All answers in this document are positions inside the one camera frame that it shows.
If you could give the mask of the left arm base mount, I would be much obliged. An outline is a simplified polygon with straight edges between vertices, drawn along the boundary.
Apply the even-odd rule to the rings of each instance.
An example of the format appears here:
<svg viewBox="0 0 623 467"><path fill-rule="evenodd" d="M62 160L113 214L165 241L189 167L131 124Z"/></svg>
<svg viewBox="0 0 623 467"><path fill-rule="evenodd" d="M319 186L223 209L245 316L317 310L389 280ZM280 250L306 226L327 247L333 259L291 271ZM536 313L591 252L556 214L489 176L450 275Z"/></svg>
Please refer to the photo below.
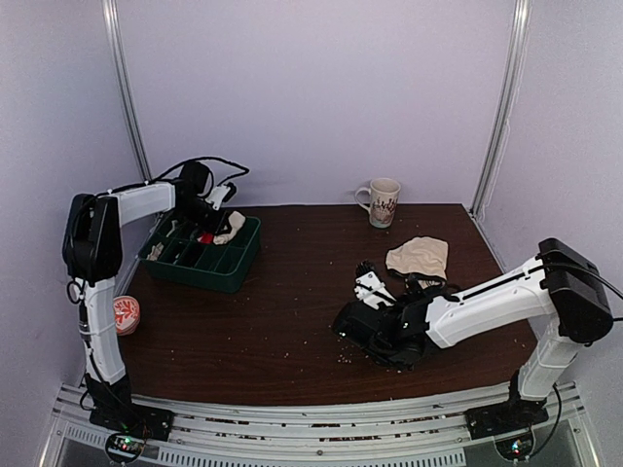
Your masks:
<svg viewBox="0 0 623 467"><path fill-rule="evenodd" d="M167 441L174 413L169 410L133 405L132 413L106 413L94 409L90 423L134 438Z"/></svg>

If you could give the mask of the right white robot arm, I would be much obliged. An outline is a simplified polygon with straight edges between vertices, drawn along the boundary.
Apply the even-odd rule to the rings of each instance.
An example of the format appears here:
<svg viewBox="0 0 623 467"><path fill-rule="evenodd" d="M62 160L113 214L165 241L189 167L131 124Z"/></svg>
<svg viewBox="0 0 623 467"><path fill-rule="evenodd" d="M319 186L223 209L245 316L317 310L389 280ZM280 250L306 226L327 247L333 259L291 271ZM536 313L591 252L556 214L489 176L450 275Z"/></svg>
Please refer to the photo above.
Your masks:
<svg viewBox="0 0 623 467"><path fill-rule="evenodd" d="M521 266L466 290L449 284L436 261L386 258L389 274L405 282L392 296L375 265L357 265L355 299L332 331L377 364L411 370L421 359L492 329L545 316L548 325L530 359L513 375L499 421L516 430L541 412L550 389L583 346L604 338L616 319L607 293L616 289L587 258L554 237Z"/></svg>

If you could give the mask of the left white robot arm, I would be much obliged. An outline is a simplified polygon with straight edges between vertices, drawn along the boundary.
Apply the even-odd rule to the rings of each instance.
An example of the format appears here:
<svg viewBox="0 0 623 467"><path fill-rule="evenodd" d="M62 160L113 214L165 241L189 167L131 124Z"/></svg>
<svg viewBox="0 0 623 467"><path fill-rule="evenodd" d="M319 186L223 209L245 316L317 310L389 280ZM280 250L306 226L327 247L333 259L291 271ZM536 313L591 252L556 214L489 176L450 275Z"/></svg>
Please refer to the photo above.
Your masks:
<svg viewBox="0 0 623 467"><path fill-rule="evenodd" d="M113 299L123 262L123 226L172 211L215 236L232 231L224 209L236 193L234 178L214 182L211 156L180 162L160 176L100 194L73 197L62 243L69 300L79 309L85 380L94 412L120 432L140 421L118 345Z"/></svg>

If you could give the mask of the white patterned ceramic mug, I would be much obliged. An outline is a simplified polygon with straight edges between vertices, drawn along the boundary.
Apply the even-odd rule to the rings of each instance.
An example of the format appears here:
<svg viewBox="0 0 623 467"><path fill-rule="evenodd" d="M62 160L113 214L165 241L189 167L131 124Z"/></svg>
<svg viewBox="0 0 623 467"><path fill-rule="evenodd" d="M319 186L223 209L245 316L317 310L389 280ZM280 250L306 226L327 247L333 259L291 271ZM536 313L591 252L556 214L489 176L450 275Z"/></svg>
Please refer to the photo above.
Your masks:
<svg viewBox="0 0 623 467"><path fill-rule="evenodd" d="M355 202L368 213L369 223L377 229L389 228L393 222L401 185L390 178L371 180L367 187L354 192Z"/></svg>

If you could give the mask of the cream underwear navy trim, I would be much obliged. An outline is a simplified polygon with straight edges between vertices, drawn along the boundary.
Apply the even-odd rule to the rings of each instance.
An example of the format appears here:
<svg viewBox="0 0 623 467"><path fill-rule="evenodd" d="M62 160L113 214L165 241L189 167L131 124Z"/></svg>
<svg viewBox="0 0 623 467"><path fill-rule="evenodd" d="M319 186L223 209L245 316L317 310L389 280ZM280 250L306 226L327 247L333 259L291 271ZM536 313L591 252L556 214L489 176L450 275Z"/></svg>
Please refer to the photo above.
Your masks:
<svg viewBox="0 0 623 467"><path fill-rule="evenodd" d="M400 277L412 275L422 288L444 285L449 245L430 236L414 237L385 255L386 269Z"/></svg>

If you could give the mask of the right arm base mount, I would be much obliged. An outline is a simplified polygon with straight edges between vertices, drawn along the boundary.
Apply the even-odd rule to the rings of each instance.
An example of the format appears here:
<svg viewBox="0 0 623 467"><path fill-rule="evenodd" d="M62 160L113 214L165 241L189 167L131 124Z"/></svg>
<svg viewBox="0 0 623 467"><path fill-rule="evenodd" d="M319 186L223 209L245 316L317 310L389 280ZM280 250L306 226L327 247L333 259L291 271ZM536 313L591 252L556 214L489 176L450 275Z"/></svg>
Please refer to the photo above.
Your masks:
<svg viewBox="0 0 623 467"><path fill-rule="evenodd" d="M549 419L542 403L506 401L467 410L466 425L472 440L530 428Z"/></svg>

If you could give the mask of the green compartment tray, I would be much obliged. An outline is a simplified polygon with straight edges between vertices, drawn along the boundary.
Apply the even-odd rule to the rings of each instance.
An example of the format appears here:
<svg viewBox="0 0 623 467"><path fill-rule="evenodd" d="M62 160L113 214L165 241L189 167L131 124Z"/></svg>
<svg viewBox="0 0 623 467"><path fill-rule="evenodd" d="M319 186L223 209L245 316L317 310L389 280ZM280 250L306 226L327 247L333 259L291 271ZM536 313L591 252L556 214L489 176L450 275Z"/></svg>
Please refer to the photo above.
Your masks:
<svg viewBox="0 0 623 467"><path fill-rule="evenodd" d="M248 217L230 242L202 243L196 225L166 214L142 246L138 259L154 278L235 293L260 249L260 229L260 220Z"/></svg>

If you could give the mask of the cream boxer underwear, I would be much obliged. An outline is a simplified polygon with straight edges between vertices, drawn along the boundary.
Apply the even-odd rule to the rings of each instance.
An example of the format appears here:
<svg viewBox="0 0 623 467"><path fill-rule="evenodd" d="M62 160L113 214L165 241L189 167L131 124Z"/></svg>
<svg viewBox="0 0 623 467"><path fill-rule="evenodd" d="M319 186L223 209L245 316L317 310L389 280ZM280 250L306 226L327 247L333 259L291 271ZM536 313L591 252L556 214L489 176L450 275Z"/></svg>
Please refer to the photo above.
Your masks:
<svg viewBox="0 0 623 467"><path fill-rule="evenodd" d="M245 221L246 217L244 215L238 211L232 211L216 231L212 242L215 245L226 245L230 243L238 235Z"/></svg>

